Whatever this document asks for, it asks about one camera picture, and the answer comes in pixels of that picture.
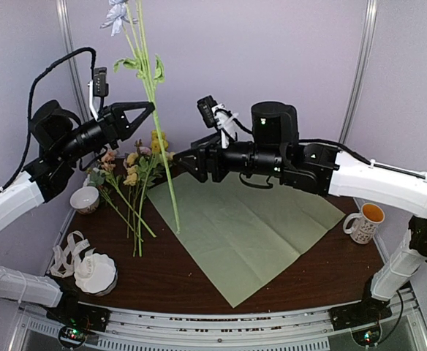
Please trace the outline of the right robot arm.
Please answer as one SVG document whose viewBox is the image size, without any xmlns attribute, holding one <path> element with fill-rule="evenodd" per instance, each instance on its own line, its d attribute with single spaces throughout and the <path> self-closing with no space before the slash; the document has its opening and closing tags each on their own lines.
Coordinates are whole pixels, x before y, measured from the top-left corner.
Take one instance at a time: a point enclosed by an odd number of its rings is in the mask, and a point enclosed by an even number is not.
<svg viewBox="0 0 427 351">
<path fill-rule="evenodd" d="M 220 182 L 236 172 L 244 185 L 254 175 L 316 195 L 359 197 L 411 213 L 400 247 L 369 281 L 369 295 L 355 305 L 359 322 L 371 322 L 427 260 L 427 172 L 415 172 L 366 159 L 340 143 L 298 137 L 298 116 L 292 105 L 259 102 L 252 107 L 250 142 L 241 142 L 237 115 L 212 97 L 197 108 L 215 134 L 199 142 L 195 175 Z"/>
</svg>

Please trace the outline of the pink fake flower stem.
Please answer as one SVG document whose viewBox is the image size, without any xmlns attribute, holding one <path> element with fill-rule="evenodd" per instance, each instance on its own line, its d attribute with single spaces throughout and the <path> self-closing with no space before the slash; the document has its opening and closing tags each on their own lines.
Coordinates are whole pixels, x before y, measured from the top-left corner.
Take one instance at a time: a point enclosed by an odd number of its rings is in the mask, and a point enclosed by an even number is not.
<svg viewBox="0 0 427 351">
<path fill-rule="evenodd" d="M 138 210 L 139 197 L 144 188 L 145 181 L 148 177 L 149 161 L 151 149 L 144 146 L 141 139 L 136 140 L 134 150 L 125 156 L 123 165 L 126 170 L 124 185 L 129 191 L 130 208 L 128 210 L 128 220 L 132 226 L 134 239 L 140 238 L 140 210 Z"/>
</svg>

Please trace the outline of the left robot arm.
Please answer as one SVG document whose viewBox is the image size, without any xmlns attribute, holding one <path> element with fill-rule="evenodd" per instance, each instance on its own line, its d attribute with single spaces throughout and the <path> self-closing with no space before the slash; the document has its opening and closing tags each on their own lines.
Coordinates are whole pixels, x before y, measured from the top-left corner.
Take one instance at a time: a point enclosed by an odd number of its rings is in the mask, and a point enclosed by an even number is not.
<svg viewBox="0 0 427 351">
<path fill-rule="evenodd" d="M 0 232 L 30 210 L 50 202 L 67 187 L 80 159 L 117 147 L 129 139 L 155 111 L 152 102 L 117 102 L 81 123 L 53 99 L 42 105 L 29 122 L 29 131 L 41 148 L 39 157 L 19 168 L 9 185 L 0 189 Z M 35 276 L 0 265 L 0 298 L 55 308 L 70 325 L 84 317 L 84 308 L 49 276 Z"/>
</svg>

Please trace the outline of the green wrapping paper sheet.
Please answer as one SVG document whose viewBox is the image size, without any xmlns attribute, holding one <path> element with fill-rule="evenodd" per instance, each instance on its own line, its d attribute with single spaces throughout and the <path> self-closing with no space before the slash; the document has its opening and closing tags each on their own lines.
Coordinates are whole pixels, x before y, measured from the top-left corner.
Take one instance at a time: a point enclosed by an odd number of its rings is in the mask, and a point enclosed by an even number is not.
<svg viewBox="0 0 427 351">
<path fill-rule="evenodd" d="M 344 217 L 318 195 L 278 183 L 244 186 L 236 175 L 198 182 L 173 179 L 179 217 L 167 184 L 148 198 L 201 271 L 233 308 L 275 279 Z"/>
</svg>

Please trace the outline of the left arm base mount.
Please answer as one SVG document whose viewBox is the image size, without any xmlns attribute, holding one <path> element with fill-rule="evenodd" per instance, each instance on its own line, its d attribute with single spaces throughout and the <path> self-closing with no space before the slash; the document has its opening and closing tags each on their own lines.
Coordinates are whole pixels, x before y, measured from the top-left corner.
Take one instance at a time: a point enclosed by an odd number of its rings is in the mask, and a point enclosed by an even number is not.
<svg viewBox="0 0 427 351">
<path fill-rule="evenodd" d="M 46 317 L 62 324 L 58 331 L 58 341 L 62 347 L 75 350 L 83 346 L 88 337 L 96 338 L 97 332 L 105 332 L 110 310 L 85 305 L 79 302 L 75 289 L 60 286 L 62 296 L 56 307 L 45 307 Z"/>
</svg>

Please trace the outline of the blue fake flower stem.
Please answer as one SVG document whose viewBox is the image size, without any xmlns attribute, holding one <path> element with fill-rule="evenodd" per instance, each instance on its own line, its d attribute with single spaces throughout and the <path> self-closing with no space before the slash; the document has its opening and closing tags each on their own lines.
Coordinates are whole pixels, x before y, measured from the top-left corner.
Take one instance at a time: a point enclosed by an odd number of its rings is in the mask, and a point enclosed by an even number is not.
<svg viewBox="0 0 427 351">
<path fill-rule="evenodd" d="M 159 56 L 151 60 L 142 1 L 110 1 L 109 10 L 100 27 L 110 28 L 113 37 L 124 33 L 132 56 L 117 60 L 113 71 L 117 72 L 120 67 L 135 71 L 136 77 L 142 81 L 148 101 L 157 105 L 156 90 L 165 81 L 165 67 Z"/>
</svg>

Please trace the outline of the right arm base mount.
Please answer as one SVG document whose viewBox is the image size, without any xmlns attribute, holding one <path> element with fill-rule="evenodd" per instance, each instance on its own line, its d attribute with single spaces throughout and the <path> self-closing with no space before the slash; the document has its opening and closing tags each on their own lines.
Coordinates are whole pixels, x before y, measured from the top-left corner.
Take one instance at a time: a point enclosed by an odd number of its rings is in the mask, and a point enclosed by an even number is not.
<svg viewBox="0 0 427 351">
<path fill-rule="evenodd" d="M 384 339 L 380 322 L 392 316 L 389 301 L 372 297 L 371 281 L 368 279 L 363 288 L 361 301 L 329 310 L 334 331 L 352 329 L 352 338 L 361 347 L 376 347 Z"/>
</svg>

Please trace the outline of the yellow fake flower stem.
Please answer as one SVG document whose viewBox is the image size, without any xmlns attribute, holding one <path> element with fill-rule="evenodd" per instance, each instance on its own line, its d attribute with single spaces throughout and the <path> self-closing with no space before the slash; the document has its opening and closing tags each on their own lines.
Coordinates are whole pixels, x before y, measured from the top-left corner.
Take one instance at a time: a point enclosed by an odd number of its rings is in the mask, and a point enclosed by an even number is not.
<svg viewBox="0 0 427 351">
<path fill-rule="evenodd" d="M 165 168 L 162 147 L 165 150 L 168 167 L 173 165 L 174 153 L 168 151 L 169 143 L 166 140 L 166 134 L 162 132 L 162 140 L 159 140 L 157 131 L 151 131 L 151 156 L 149 161 L 151 175 L 160 174 Z"/>
</svg>

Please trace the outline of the cream fake flower bunch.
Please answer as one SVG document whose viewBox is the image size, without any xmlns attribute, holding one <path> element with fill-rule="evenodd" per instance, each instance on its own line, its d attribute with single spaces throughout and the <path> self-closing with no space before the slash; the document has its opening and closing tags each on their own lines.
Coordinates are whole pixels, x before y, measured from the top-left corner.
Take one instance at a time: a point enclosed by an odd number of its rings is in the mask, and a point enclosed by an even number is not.
<svg viewBox="0 0 427 351">
<path fill-rule="evenodd" d="M 142 223 L 138 218 L 141 215 L 141 208 L 145 199 L 148 178 L 152 166 L 152 152 L 142 147 L 139 151 L 127 154 L 123 160 L 126 176 L 123 185 L 128 190 L 128 201 L 130 207 L 127 210 L 129 226 L 126 230 L 126 237 L 132 236 L 134 241 L 133 256 L 141 257 L 143 254 Z"/>
</svg>

